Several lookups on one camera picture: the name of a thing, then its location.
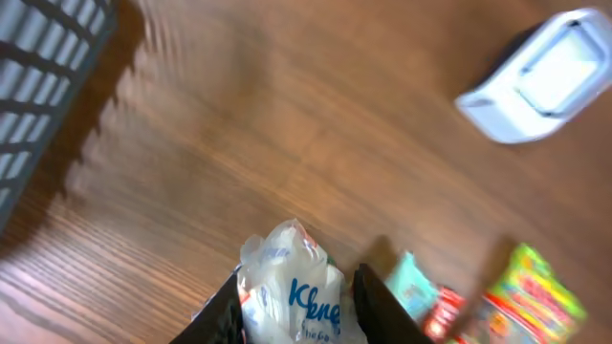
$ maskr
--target wood grain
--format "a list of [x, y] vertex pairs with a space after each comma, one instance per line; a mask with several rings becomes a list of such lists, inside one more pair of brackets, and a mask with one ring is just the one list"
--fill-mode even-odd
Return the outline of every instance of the wood grain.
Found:
[[531, 243], [589, 311], [573, 342], [612, 342], [610, 94], [519, 146], [452, 105], [579, 6], [120, 1], [0, 239], [0, 342], [168, 342], [242, 243], [293, 217], [346, 271], [410, 249], [472, 300]]

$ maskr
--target wooden surface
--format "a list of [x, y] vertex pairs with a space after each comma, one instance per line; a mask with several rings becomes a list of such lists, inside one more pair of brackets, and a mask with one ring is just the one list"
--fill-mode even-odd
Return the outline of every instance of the wooden surface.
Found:
[[584, 3], [122, 0], [0, 239], [0, 342], [165, 343], [293, 217], [345, 270], [411, 249], [472, 300], [529, 242], [590, 313], [573, 342], [612, 342], [612, 94], [520, 146], [452, 105]]

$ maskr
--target white container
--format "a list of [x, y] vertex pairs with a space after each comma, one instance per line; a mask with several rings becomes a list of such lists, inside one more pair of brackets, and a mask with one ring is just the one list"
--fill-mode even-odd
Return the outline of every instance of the white container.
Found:
[[612, 82], [612, 24], [595, 9], [544, 23], [457, 107], [491, 140], [521, 143], [554, 133]]

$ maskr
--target gray basket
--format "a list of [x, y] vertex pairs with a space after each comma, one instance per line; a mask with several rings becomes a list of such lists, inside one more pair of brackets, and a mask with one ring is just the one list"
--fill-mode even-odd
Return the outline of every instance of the gray basket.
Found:
[[113, 0], [0, 0], [0, 232], [116, 26]]

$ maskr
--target red wrapper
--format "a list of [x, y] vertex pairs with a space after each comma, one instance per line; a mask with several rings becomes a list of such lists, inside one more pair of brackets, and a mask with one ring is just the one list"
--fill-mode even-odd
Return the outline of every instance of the red wrapper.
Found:
[[425, 334], [433, 341], [444, 339], [465, 301], [453, 290], [441, 287], [438, 301], [424, 323], [423, 331]]

